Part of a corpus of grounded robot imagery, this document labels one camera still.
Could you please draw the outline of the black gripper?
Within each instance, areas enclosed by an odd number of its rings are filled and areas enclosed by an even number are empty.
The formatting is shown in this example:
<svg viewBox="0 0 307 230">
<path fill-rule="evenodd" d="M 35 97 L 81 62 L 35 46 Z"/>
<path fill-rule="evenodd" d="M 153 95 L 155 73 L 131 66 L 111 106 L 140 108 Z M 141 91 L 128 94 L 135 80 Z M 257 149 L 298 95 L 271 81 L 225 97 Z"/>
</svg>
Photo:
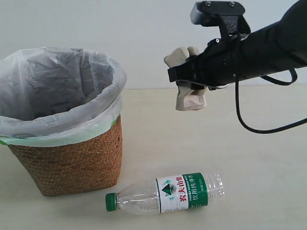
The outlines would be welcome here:
<svg viewBox="0 0 307 230">
<path fill-rule="evenodd" d="M 207 47 L 197 56 L 167 70 L 170 82 L 176 82 L 178 96 L 202 96 L 209 87 L 217 88 L 247 80 L 246 41 L 240 38 L 228 44 Z"/>
</svg>

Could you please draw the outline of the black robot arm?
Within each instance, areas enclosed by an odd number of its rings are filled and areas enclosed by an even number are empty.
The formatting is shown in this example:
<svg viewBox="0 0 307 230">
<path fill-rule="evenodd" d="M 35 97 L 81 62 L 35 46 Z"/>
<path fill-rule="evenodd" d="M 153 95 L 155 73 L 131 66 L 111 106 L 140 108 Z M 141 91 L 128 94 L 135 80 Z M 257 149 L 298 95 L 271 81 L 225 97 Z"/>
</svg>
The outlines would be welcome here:
<svg viewBox="0 0 307 230">
<path fill-rule="evenodd" d="M 236 1 L 196 2 L 191 22 L 219 27 L 220 38 L 200 54 L 168 70 L 171 82 L 210 88 L 307 65 L 307 3 L 292 5 L 277 22 L 252 32 Z"/>
</svg>

